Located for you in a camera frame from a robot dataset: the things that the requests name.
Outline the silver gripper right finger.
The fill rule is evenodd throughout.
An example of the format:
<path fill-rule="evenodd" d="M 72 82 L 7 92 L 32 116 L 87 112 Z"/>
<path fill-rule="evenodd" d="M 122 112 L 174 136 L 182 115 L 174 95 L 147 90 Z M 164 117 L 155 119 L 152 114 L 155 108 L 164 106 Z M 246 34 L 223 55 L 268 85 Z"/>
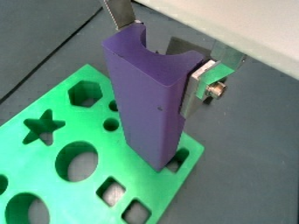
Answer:
<path fill-rule="evenodd" d="M 191 73 L 182 98 L 180 114 L 187 118 L 195 110 L 198 100 L 219 99 L 227 90 L 224 81 L 242 66 L 247 55 L 216 41 L 208 60 Z"/>

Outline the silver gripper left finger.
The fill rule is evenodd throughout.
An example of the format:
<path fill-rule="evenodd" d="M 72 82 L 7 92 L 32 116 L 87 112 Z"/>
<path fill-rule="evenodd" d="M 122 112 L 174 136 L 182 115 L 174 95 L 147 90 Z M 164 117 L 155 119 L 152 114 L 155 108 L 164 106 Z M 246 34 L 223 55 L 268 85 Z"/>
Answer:
<path fill-rule="evenodd" d="M 140 23 L 131 0 L 103 0 L 103 7 L 107 9 L 119 31 L 131 24 Z"/>

